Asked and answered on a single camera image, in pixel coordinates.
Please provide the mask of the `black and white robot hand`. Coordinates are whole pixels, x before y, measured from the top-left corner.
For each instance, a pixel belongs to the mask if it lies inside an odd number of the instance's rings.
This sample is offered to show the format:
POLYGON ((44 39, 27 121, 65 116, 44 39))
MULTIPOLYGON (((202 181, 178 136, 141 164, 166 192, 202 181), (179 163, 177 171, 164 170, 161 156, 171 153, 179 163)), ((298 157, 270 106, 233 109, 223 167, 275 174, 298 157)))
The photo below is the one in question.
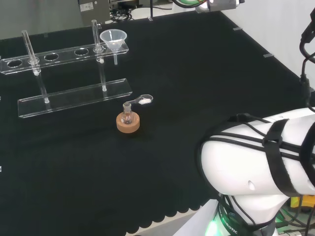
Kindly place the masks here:
POLYGON ((203 4, 195 8, 197 13, 216 12, 236 9, 245 0, 206 0, 203 4))

